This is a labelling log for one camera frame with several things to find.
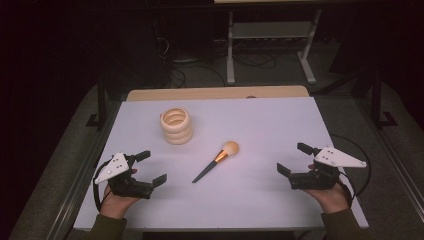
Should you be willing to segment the person's right hand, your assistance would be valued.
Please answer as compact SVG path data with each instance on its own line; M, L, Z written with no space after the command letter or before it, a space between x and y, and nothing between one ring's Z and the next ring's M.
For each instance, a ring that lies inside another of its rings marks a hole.
M348 197L339 184L331 189L306 190L320 205L325 214L340 212L349 208Z

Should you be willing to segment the metal rail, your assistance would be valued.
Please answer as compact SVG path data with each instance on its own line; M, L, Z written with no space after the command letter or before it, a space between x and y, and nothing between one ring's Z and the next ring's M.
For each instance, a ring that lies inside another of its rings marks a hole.
M389 142L389 139L383 131L383 128L379 127L371 119L371 116L368 114L368 107L364 101L356 100L356 105L360 109L362 116L366 119L367 124L371 128L373 134L377 137L385 153L388 155L388 160L394 169L395 175L398 178L400 185L409 198L415 211L424 222L424 195L420 192L416 183L411 178L399 154L395 151Z
M64 240L73 228L120 106L119 101L103 107L83 103L65 131L53 156L53 177L63 199L46 240Z

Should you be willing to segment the black metal stand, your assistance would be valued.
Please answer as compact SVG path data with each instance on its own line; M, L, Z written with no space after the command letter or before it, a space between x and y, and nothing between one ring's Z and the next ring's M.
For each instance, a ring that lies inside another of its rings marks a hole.
M371 120L373 124L379 130L387 126L397 126L397 122L390 112L381 111L382 79L377 70L372 72L371 82Z
M106 123L106 115L105 77L101 73L97 81L97 112L90 115L86 126L95 127L97 131L100 131Z

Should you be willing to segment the makeup brush with black handle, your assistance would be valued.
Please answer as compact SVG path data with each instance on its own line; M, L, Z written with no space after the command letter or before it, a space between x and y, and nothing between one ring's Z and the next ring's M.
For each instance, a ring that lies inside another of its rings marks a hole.
M221 150L215 158L194 178L193 183L197 183L207 173L209 173L218 163L234 156L239 152L239 144L235 141L227 141L223 144Z

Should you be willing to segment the white metal stand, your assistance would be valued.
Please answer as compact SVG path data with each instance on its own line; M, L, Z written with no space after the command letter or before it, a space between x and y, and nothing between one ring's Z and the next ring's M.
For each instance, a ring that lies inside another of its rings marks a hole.
M308 62L308 54L321 14L321 9L316 10L313 19L310 21L239 23L233 21L233 13L230 12L226 57L227 83L229 85L236 83L233 58L234 40L304 38L306 40L305 46L302 51L297 53L297 56L307 82L311 85L315 84L316 78Z

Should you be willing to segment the beige ringed holder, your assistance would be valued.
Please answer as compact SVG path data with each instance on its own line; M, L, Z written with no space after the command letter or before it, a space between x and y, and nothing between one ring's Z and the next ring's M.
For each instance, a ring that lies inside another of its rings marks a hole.
M173 145L189 142L193 136L191 115L184 108L171 108L160 115L165 140Z

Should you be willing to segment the person's left hand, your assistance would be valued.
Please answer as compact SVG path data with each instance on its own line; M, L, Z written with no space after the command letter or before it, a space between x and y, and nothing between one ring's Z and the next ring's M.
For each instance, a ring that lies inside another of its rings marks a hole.
M114 195L110 186L107 185L104 189L99 213L105 217L121 220L137 201L139 198Z

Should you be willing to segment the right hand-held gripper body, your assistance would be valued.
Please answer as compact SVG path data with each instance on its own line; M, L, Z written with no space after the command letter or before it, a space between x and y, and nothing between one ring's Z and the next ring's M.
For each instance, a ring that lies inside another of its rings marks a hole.
M365 168L367 166L365 161L359 160L334 147L313 149L314 168L307 173L291 173L288 180L292 189L331 189L339 180L340 167Z

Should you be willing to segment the wooden table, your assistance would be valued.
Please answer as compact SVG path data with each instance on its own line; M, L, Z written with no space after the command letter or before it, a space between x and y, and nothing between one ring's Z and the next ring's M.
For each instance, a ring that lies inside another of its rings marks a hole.
M126 100L168 101L203 99L284 98L308 96L309 92L304 86L293 85L132 90L128 94Z

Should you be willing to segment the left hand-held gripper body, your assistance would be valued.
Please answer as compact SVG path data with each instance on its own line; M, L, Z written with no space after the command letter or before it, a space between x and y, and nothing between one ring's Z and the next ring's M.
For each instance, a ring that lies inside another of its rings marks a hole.
M103 163L94 176L94 199L99 200L99 184L107 181L114 195L149 199L152 183L139 182L132 177L135 155L118 152Z

